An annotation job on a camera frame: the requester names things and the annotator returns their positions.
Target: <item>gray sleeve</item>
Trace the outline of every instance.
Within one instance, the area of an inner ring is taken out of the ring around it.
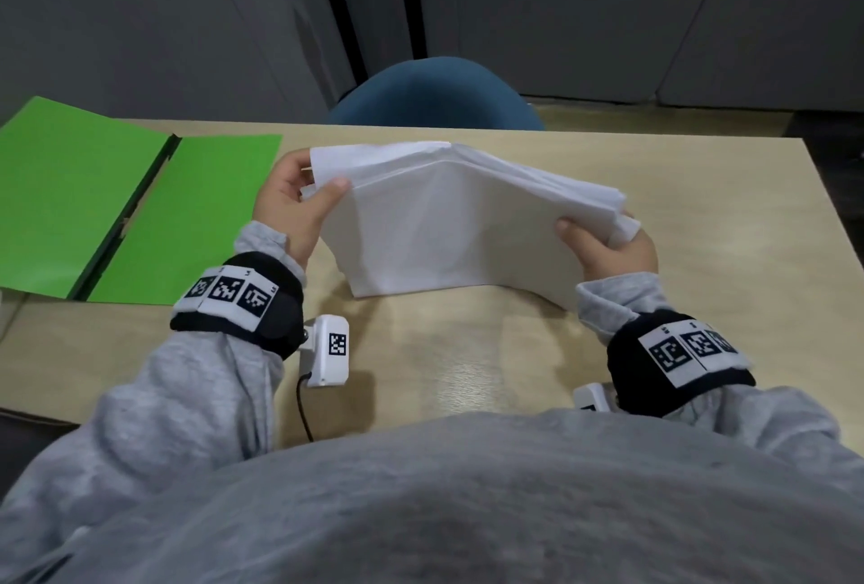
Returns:
[[[582,283],[576,292],[579,319],[603,345],[638,314],[671,308],[652,273]],[[798,389],[724,386],[697,396],[665,418],[738,440],[864,499],[864,459],[840,444],[834,416]]]
[[[302,276],[284,241],[253,223],[235,248],[265,251]],[[177,481],[272,450],[283,370],[278,355],[238,338],[171,336],[134,382],[104,394],[92,418],[39,454],[9,491],[0,577]]]

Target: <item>green paper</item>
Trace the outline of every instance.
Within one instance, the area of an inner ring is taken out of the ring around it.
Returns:
[[[0,130],[0,286],[66,297],[166,140],[31,99]]]
[[[184,138],[88,300],[174,304],[232,255],[281,140]]]

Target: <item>floor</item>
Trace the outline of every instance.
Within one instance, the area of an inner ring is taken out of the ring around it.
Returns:
[[[803,138],[864,265],[864,114],[530,101],[553,131]]]

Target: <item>gray sweatshirt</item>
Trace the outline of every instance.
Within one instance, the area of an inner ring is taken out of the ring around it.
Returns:
[[[284,241],[253,223],[236,248],[298,272]],[[603,342],[668,306],[653,274],[577,289]],[[727,386],[664,419],[457,415],[274,452],[282,376],[239,339],[169,338],[9,492],[0,580],[864,580],[864,460],[801,391]]]

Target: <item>hand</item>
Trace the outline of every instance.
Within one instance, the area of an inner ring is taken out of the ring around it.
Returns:
[[[300,189],[315,182],[312,170],[308,169],[311,165],[308,149],[283,156],[258,191],[252,211],[253,220],[288,237],[285,251],[304,270],[318,243],[324,218],[351,188],[349,180],[337,177],[301,202]]]
[[[643,229],[637,232],[630,243],[616,250],[608,248],[570,218],[560,218],[555,223],[555,230],[582,264],[586,282],[614,277],[616,274],[658,272],[657,249]]]

